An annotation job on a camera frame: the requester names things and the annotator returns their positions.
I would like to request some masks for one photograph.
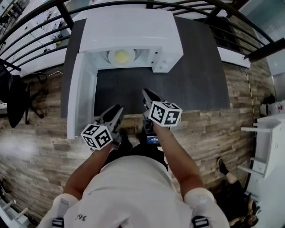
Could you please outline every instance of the dark gray surface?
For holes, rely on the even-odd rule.
[[[229,107],[228,88],[216,42],[210,28],[197,21],[175,17],[183,57],[169,73],[150,68],[100,70],[94,115],[112,105],[124,114],[145,111],[142,89],[148,88],[186,110]]]
[[[1,227],[1,228],[8,228],[8,226],[7,226],[6,223],[1,219],[1,217],[0,217],[0,227]]]
[[[61,118],[67,118],[69,90],[76,56],[79,52],[86,19],[74,22],[66,49],[61,87]]]

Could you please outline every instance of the wood-look tile floor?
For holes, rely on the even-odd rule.
[[[240,131],[241,126],[253,123],[245,69],[224,64],[224,71],[231,107],[184,112],[181,123],[173,129],[178,141],[199,165],[208,188],[217,186],[224,178],[216,167],[219,156],[244,183],[247,174],[236,166],[249,165],[253,146],[253,135]],[[274,87],[266,60],[252,64],[247,72],[258,117],[260,102],[274,93]],[[7,180],[12,191],[7,198],[17,200],[16,208],[28,207],[38,220],[62,193],[68,177],[91,153],[80,137],[66,139],[66,120],[60,119],[61,74],[50,76],[44,85],[36,83],[33,90],[41,86],[49,94],[40,96],[34,104],[44,113],[44,119],[30,113],[30,124],[25,125],[22,120],[15,129],[7,119],[0,120],[0,177]],[[142,116],[125,116],[122,127],[128,130],[130,141],[137,144],[134,135],[142,127]]]

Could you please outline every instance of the railing bar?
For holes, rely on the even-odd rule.
[[[27,32],[24,33],[22,36],[20,36],[18,39],[14,40],[7,48],[5,48],[5,49],[3,50],[3,52],[0,53],[0,56],[1,56],[4,52],[6,52],[9,48],[11,48],[15,43],[17,43],[19,40],[23,39],[25,36],[29,35],[29,34],[32,33],[33,31],[37,30],[38,28],[40,28],[40,27],[42,27],[42,26],[44,26],[44,25],[46,25],[46,24],[48,24],[48,23],[50,23],[50,22],[53,22],[54,20],[58,20],[58,19],[61,19],[61,18],[62,18],[61,15],[55,16],[55,17],[53,17],[53,18],[51,18],[51,19],[49,19],[49,20],[46,20],[45,22],[43,22],[43,23],[37,25],[36,27],[32,28],[31,30],[27,31]]]
[[[17,6],[17,4],[16,4],[16,3],[14,3],[14,2],[12,2],[12,4],[15,6],[15,8],[17,9],[17,11],[18,11],[18,12],[19,12],[19,14],[21,15],[21,14],[22,14],[22,11],[21,11],[20,7],[19,7],[19,6]]]
[[[8,25],[7,25],[7,27],[6,27],[6,29],[5,29],[4,32],[3,32],[3,35],[5,34],[7,28],[8,28],[8,26],[10,25],[10,23],[11,23],[12,20],[15,20],[15,18],[11,18],[11,20],[9,21],[9,23],[8,23]]]
[[[254,28],[257,32],[259,32],[270,43],[274,43],[274,40],[272,40],[262,29],[260,29],[255,23],[253,23],[250,19],[248,19],[245,15],[240,13],[238,10],[228,6],[227,4],[221,2],[220,0],[203,0],[203,1],[211,3],[211,4],[217,6],[221,9],[224,9],[227,12],[232,13],[238,19],[242,20],[243,22],[248,24],[250,27]]]
[[[213,9],[213,8],[203,8],[202,10],[206,11],[206,10],[211,10],[211,9]],[[176,16],[176,15],[184,14],[184,13],[188,13],[188,12],[191,12],[191,11],[190,10],[185,10],[185,11],[182,11],[182,12],[176,12],[173,15]]]
[[[175,7],[178,9],[186,9],[186,10],[190,10],[191,12],[197,12],[203,15],[208,16],[209,13],[189,7],[189,6],[184,6],[184,5],[177,5],[177,4],[172,4],[172,3],[167,3],[167,2],[157,2],[154,1],[153,2],[154,5],[163,5],[166,7]],[[93,9],[93,8],[99,8],[99,7],[104,7],[104,6],[111,6],[111,5],[127,5],[127,4],[146,4],[145,0],[134,0],[134,1],[116,1],[116,2],[106,2],[106,3],[98,3],[95,5],[89,5],[89,6],[85,6],[82,8],[78,8],[72,11],[69,11],[69,14],[74,14],[74,13],[78,13],[78,12],[82,12],[85,10],[89,10],[89,9]]]
[[[146,6],[146,9],[152,9],[153,8],[153,3],[154,0],[147,0],[147,6]]]
[[[30,13],[28,13],[26,16],[24,16],[21,20],[19,20],[8,32],[0,39],[0,44],[5,41],[13,32],[15,32],[17,29],[19,29],[21,26],[26,24],[29,20],[32,18],[38,16],[42,12],[56,6],[59,3],[66,2],[67,0],[50,0],[46,3],[42,4],[41,6],[35,8]]]
[[[244,59],[248,58],[250,62],[256,62],[283,49],[285,49],[285,38],[277,40],[274,44],[269,43],[266,46],[247,54]]]
[[[216,37],[216,36],[214,36],[214,38],[215,38],[215,39],[218,39],[218,40],[221,40],[221,41],[225,41],[225,42],[230,43],[230,44],[233,44],[233,45],[238,46],[238,47],[240,47],[240,48],[242,48],[242,49],[244,49],[244,50],[247,50],[247,51],[249,51],[249,52],[253,52],[252,50],[250,50],[250,49],[248,49],[248,48],[246,48],[246,47],[243,47],[243,46],[241,46],[241,45],[239,45],[239,44],[237,44],[237,43],[234,43],[234,42],[231,42],[231,41],[228,41],[228,40],[225,40],[225,39],[223,39],[223,38]]]
[[[250,34],[249,32],[243,30],[242,28],[240,28],[240,27],[237,26],[236,24],[234,24],[234,23],[232,23],[232,22],[230,22],[230,21],[228,21],[228,20],[225,20],[225,19],[223,19],[223,18],[221,18],[221,17],[217,17],[217,18],[220,19],[220,20],[222,20],[222,21],[225,21],[226,23],[230,24],[232,27],[235,27],[236,29],[242,31],[243,33],[247,34],[249,37],[253,38],[253,39],[256,40],[257,42],[259,42],[260,44],[262,44],[263,46],[265,46],[265,44],[264,44],[262,41],[260,41],[259,39],[257,39],[254,35]]]
[[[184,4],[184,3],[189,3],[189,2],[200,2],[201,0],[186,0],[186,1],[180,1],[180,2],[175,2],[175,4]],[[154,9],[162,9],[166,8],[167,6],[158,6]]]
[[[19,66],[15,66],[14,64],[9,63],[9,62],[7,62],[7,61],[5,61],[5,60],[3,60],[3,59],[0,59],[0,63],[6,65],[6,66],[8,66],[8,67],[13,68],[13,70],[15,69],[15,70],[17,70],[17,71],[21,71],[21,68],[20,68]]]
[[[1,28],[1,30],[0,30],[0,34],[1,34],[1,32],[2,32],[2,30],[3,30],[3,28],[4,28],[4,26],[7,24],[8,21],[6,21],[6,22],[4,23],[4,25],[2,26],[2,28]]]
[[[233,37],[235,37],[235,38],[237,38],[237,39],[239,39],[239,40],[241,40],[241,41],[243,41],[243,42],[245,42],[245,43],[251,45],[252,47],[254,47],[254,48],[256,48],[256,49],[259,49],[259,47],[257,47],[257,46],[255,46],[255,45],[249,43],[247,40],[245,40],[245,39],[243,39],[243,38],[241,38],[241,37],[238,37],[237,35],[235,35],[235,34],[233,34],[233,33],[230,33],[230,32],[228,32],[228,31],[226,31],[226,30],[223,30],[223,29],[221,29],[221,28],[218,28],[218,27],[213,26],[213,25],[210,25],[210,24],[208,24],[208,25],[209,25],[210,27],[215,28],[215,29],[217,29],[217,30],[220,30],[220,31],[222,31],[222,32],[224,32],[224,33],[228,33],[228,34],[230,34],[231,36],[233,36]]]
[[[60,41],[67,40],[67,39],[69,39],[69,37],[70,37],[70,36],[61,37],[61,38],[55,39],[55,40],[53,40],[53,41],[50,41],[50,42],[48,42],[48,43],[46,43],[46,44],[43,44],[43,45],[41,45],[41,46],[39,46],[39,47],[37,47],[37,48],[35,48],[35,49],[33,49],[33,50],[27,52],[26,54],[20,56],[19,58],[15,59],[15,60],[14,60],[13,62],[11,62],[11,63],[13,64],[13,63],[19,61],[20,59],[26,57],[27,55],[29,55],[29,54],[31,54],[31,53],[37,51],[37,50],[40,50],[41,48],[44,48],[44,47],[46,47],[46,46],[52,45],[52,44],[57,43],[57,42],[60,42]]]
[[[218,13],[221,11],[222,9],[220,7],[214,7],[213,10],[211,11],[210,15],[207,16],[205,18],[205,20],[203,21],[203,23],[207,23],[209,20],[211,20],[213,17],[217,16]]]
[[[190,6],[191,7],[210,6],[210,4],[209,3],[201,3],[201,4],[197,4],[197,5],[190,5]],[[178,10],[178,9],[176,9],[176,8],[168,9],[167,11],[175,11],[175,10]]]
[[[2,18],[2,17],[4,16],[4,14],[6,13],[7,9],[10,8],[10,6],[13,4],[14,1],[15,1],[15,0],[13,0],[13,1],[9,4],[9,6],[6,8],[6,10],[5,10],[5,11],[2,13],[2,15],[0,16],[0,18]]]
[[[22,66],[22,65],[24,65],[24,64],[26,64],[26,63],[28,63],[28,62],[30,62],[30,61],[33,61],[33,60],[35,60],[35,59],[37,59],[37,58],[39,58],[39,57],[44,56],[44,55],[47,55],[47,54],[50,54],[50,53],[52,53],[52,52],[56,52],[56,51],[59,51],[59,50],[65,49],[65,48],[67,48],[67,45],[64,45],[64,46],[62,46],[62,47],[60,47],[60,48],[52,49],[52,50],[47,51],[47,52],[44,52],[44,53],[42,53],[42,54],[40,54],[40,55],[37,55],[37,56],[35,56],[35,57],[33,57],[33,58],[31,58],[31,59],[25,61],[25,62],[22,62],[22,63],[21,63],[20,65],[18,65],[17,67],[20,67],[20,66]]]
[[[5,32],[6,32],[6,30],[8,29],[10,23],[12,22],[12,20],[14,20],[14,22],[15,22],[17,19],[14,18],[14,17],[11,17],[11,20],[9,21],[9,23],[8,23],[8,25],[7,25],[6,29],[5,29],[5,31],[3,32],[3,35],[5,34]]]
[[[29,43],[26,43],[25,45],[21,46],[19,49],[17,49],[16,51],[14,51],[12,54],[10,54],[7,58],[5,58],[5,60],[9,59],[9,58],[12,57],[13,55],[15,55],[17,52],[21,51],[21,50],[24,49],[25,47],[28,47],[28,46],[31,45],[32,43],[34,43],[34,42],[36,42],[36,41],[38,41],[38,40],[40,40],[40,39],[42,39],[42,38],[44,38],[44,37],[47,37],[47,36],[49,36],[49,35],[51,35],[51,34],[53,34],[53,33],[62,31],[62,30],[67,29],[67,28],[68,28],[68,26],[66,25],[66,26],[57,28],[57,29],[55,29],[55,30],[52,30],[52,31],[50,31],[50,32],[48,32],[48,33],[45,33],[45,34],[43,34],[43,35],[37,37],[36,39],[33,39],[33,40],[30,41]]]
[[[64,3],[57,4],[57,9],[59,13],[62,15],[68,27],[72,30],[74,21],[72,20],[71,16],[68,14],[68,10],[64,5]]]

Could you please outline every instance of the small screen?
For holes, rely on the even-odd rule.
[[[147,144],[159,144],[156,136],[147,136]]]

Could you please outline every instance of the black pants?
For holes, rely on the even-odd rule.
[[[109,153],[104,166],[118,158],[131,155],[145,156],[158,161],[159,163],[163,164],[168,171],[167,164],[164,161],[164,153],[157,149],[156,146],[140,143],[133,148],[132,144],[127,138],[124,138],[122,140],[122,143],[119,146],[118,150],[113,150]]]
[[[248,199],[239,181],[224,187],[214,197],[229,221],[247,215]]]

